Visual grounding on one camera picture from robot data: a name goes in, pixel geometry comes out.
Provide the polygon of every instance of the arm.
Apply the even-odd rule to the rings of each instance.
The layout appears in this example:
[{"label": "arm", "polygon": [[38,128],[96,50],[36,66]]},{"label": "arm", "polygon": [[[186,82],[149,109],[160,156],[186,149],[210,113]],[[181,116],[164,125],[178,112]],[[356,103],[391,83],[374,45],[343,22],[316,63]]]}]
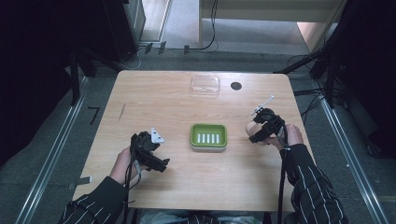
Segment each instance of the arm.
[{"label": "arm", "polygon": [[[249,123],[247,134],[253,135],[261,125]],[[299,223],[348,223],[343,207],[332,190],[329,178],[312,160],[300,130],[293,124],[286,126],[290,150],[286,151],[276,137],[262,141],[274,145],[282,157],[287,153],[286,173],[294,186],[291,203]]]},{"label": "arm", "polygon": [[[113,223],[128,194],[123,185],[130,160],[131,153],[127,147],[117,157],[110,176],[107,176],[92,193],[67,204],[59,223]],[[132,177],[136,175],[134,167]]]}]

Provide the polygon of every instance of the wire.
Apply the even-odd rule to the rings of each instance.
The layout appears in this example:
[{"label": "wire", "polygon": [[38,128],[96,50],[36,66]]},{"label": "wire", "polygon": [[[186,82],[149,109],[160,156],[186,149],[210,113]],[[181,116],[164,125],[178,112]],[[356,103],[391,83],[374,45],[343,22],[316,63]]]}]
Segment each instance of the wire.
[{"label": "wire", "polygon": [[[213,1],[212,12],[211,12],[211,15],[210,15],[210,20],[211,20],[211,22],[212,22],[212,30],[213,30],[212,40],[211,40],[210,43],[209,43],[206,47],[204,47],[204,48],[200,48],[200,49],[189,49],[189,50],[191,50],[191,51],[196,51],[196,50],[197,50],[197,51],[203,51],[203,52],[213,52],[213,51],[216,51],[216,50],[219,48],[219,42],[216,40],[216,29],[215,29],[216,14],[217,14],[217,11],[218,11],[218,1],[219,1],[219,0],[214,0],[214,1]],[[215,49],[215,50],[210,50],[210,51],[205,50],[205,49],[208,49],[210,46],[212,46],[213,42],[216,42],[216,44],[217,44],[216,49]]]},{"label": "wire", "polygon": [[[317,51],[322,50],[324,47],[326,47],[326,45],[327,45],[328,43],[329,43],[329,41],[326,40],[326,38],[325,38],[324,41],[323,41],[323,44],[318,48]],[[291,61],[292,59],[296,58],[296,57],[303,57],[302,60],[305,59],[306,57],[308,57],[308,58],[310,58],[313,62],[325,61],[325,59],[314,59],[314,58],[311,57],[311,54],[312,54],[312,53],[308,53],[308,54],[299,54],[299,55],[292,56],[292,57],[289,58],[288,61],[286,62],[286,66],[289,67],[290,61]],[[306,65],[306,63],[304,64],[304,66],[305,66],[306,68],[308,68],[309,70],[312,69],[312,68],[308,67],[308,65]]]},{"label": "wire", "polygon": [[[275,114],[272,113],[265,113],[265,112],[258,112],[257,114],[261,115],[269,115],[272,118],[273,117],[278,117]],[[280,168],[280,180],[279,180],[279,194],[277,198],[277,223],[281,224],[282,223],[282,207],[283,207],[283,191],[285,188],[285,179],[286,179],[286,160],[287,160],[287,155],[288,155],[288,150],[289,148],[289,142],[288,142],[288,130],[286,129],[286,124],[285,121],[282,122],[282,130],[283,130],[283,147],[284,147],[284,153],[282,155],[282,164]]]},{"label": "wire", "polygon": [[[125,188],[128,190],[128,193],[124,199],[124,214],[123,214],[123,220],[122,220],[123,224],[126,224],[126,221],[128,219],[129,190],[131,189],[129,187],[129,185],[130,185],[131,178],[132,178],[132,166],[134,165],[135,150],[136,150],[136,145],[137,145],[137,141],[138,141],[139,137],[140,137],[140,134],[136,137],[136,139],[134,140],[133,143],[131,141],[131,145],[130,145],[131,160],[130,160],[129,165],[125,171]],[[141,174],[139,173],[139,179],[138,179],[137,183],[135,183],[132,186],[132,188],[140,182],[140,178],[141,178]]]},{"label": "wire", "polygon": [[312,89],[312,90],[304,90],[304,91],[294,91],[294,96],[300,96],[300,95],[307,95],[307,94],[313,94],[313,93],[324,93],[325,89],[324,88],[317,88],[317,89]]},{"label": "wire", "polygon": [[138,50],[137,53],[136,53],[136,57],[137,57],[137,60],[139,61],[139,64],[135,68],[127,67],[123,63],[118,63],[118,65],[121,65],[122,67],[124,67],[125,69],[128,69],[128,70],[136,70],[136,69],[138,69],[140,67],[140,65],[142,64],[142,60],[139,57],[139,52],[142,51],[143,49],[146,49],[146,47]]},{"label": "wire", "polygon": [[132,52],[128,52],[128,58],[126,58],[122,63],[128,62],[132,58]]},{"label": "wire", "polygon": [[303,120],[303,125],[305,125],[306,122],[306,117],[308,116],[308,112],[313,110],[314,108],[316,108],[320,102],[324,99],[324,97],[320,98],[319,100],[317,100],[315,102],[315,100],[319,97],[319,96],[323,96],[323,94],[318,94],[314,97],[314,99],[311,101],[311,103],[309,104],[308,108],[305,110],[305,112],[303,112],[301,114],[301,116],[304,116],[304,120]]}]

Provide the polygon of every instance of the hand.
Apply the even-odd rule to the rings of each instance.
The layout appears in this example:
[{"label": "hand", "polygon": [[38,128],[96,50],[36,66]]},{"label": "hand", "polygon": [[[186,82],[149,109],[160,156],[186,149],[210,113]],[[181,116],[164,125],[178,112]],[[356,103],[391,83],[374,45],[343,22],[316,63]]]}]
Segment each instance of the hand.
[{"label": "hand", "polygon": [[300,129],[294,124],[286,125],[286,130],[288,130],[288,144],[289,146],[303,144],[303,135],[300,132]]},{"label": "hand", "polygon": [[[116,163],[111,170],[110,177],[115,181],[119,182],[121,185],[125,184],[125,172],[131,162],[131,151],[129,147],[125,148],[122,152],[120,152],[117,157]],[[136,166],[133,164],[131,179],[137,176]]]},{"label": "hand", "polygon": [[[256,132],[258,132],[261,128],[262,128],[261,124],[251,121],[246,127],[247,135],[251,136],[251,135],[255,134]],[[286,130],[288,131],[289,146],[304,143],[303,136],[300,132],[300,129],[297,126],[295,126],[294,124],[287,124]],[[277,137],[266,138],[265,140],[261,141],[260,144],[262,144],[262,145],[270,144],[270,145],[275,146],[278,150],[283,149],[283,145],[277,140]]]},{"label": "hand", "polygon": [[[262,129],[262,124],[258,124],[254,121],[251,121],[246,127],[246,132],[247,132],[248,136],[252,136],[261,129]],[[266,138],[265,140],[258,142],[257,144],[263,145],[263,146],[264,145],[273,145],[278,150],[283,148],[282,144],[277,140],[277,137],[275,137],[275,135],[272,137]]]}]

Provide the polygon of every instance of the white small object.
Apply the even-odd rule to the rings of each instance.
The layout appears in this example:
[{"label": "white small object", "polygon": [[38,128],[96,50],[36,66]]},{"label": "white small object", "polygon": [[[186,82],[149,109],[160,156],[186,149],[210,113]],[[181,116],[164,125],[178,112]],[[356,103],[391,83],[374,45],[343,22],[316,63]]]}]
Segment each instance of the white small object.
[{"label": "white small object", "polygon": [[142,173],[142,169],[140,168],[140,164],[137,160],[134,161],[134,166],[136,167],[136,171],[138,174]]},{"label": "white small object", "polygon": [[157,131],[155,131],[155,128],[151,128],[151,142],[152,143],[164,143],[165,139],[163,139]]},{"label": "white small object", "polygon": [[270,98],[264,102],[264,104],[257,106],[257,108],[255,110],[253,110],[253,112],[251,112],[250,116],[253,116],[259,110],[261,110],[262,107],[265,106],[266,104],[268,104],[270,101],[272,101],[272,99],[274,99],[274,97],[275,97],[274,95],[271,95]]}]

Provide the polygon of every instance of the person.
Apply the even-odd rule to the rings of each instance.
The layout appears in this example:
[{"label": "person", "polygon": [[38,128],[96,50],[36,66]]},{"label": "person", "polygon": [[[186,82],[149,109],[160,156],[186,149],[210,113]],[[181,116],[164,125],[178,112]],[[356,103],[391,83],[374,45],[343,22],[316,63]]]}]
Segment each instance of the person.
[{"label": "person", "polygon": [[[260,127],[249,123],[247,134]],[[285,149],[276,137],[262,144],[274,145],[282,156],[288,151],[285,167],[289,182],[294,186],[291,204],[295,209],[285,217],[286,223],[348,223],[340,200],[335,196],[329,178],[314,164],[302,134],[293,124],[286,125],[289,148]],[[67,204],[59,223],[113,223],[123,207],[127,195],[125,170],[130,163],[130,150],[125,148],[117,157],[108,177],[90,194]],[[133,176],[137,175],[134,167]],[[141,223],[261,223],[258,213],[220,211],[193,212],[185,210],[142,209]]]}]

